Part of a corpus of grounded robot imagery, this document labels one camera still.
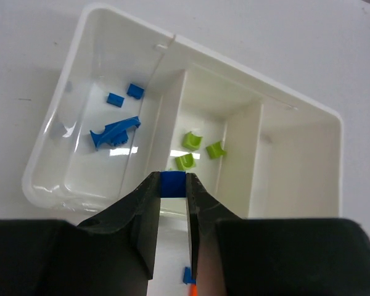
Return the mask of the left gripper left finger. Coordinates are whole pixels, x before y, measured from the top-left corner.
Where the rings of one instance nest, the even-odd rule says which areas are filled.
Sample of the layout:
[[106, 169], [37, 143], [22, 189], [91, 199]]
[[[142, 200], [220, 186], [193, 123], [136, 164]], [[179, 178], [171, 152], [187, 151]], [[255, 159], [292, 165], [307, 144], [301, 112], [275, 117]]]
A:
[[153, 278], [160, 211], [160, 173], [82, 221], [87, 233], [84, 295], [145, 295]]

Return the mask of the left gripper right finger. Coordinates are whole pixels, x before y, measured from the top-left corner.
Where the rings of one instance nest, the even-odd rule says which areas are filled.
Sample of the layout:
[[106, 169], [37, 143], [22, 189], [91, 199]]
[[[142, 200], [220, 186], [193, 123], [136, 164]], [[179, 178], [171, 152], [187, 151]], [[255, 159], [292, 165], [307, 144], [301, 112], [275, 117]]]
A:
[[238, 267], [228, 268], [220, 252], [216, 225], [239, 217], [214, 198], [194, 173], [186, 175], [191, 275], [199, 295], [243, 295]]

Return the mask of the large blue arch lego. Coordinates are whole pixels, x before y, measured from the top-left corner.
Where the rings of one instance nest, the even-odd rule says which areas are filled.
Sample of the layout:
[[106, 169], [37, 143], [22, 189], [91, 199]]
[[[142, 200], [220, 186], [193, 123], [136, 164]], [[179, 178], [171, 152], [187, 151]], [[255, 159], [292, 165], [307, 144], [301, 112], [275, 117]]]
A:
[[103, 132], [100, 134], [90, 131], [92, 141], [96, 150], [99, 150], [103, 144], [108, 144], [112, 147], [117, 147], [128, 142], [129, 136], [127, 130], [135, 127], [139, 128], [141, 122], [138, 116], [127, 118], [105, 125]]

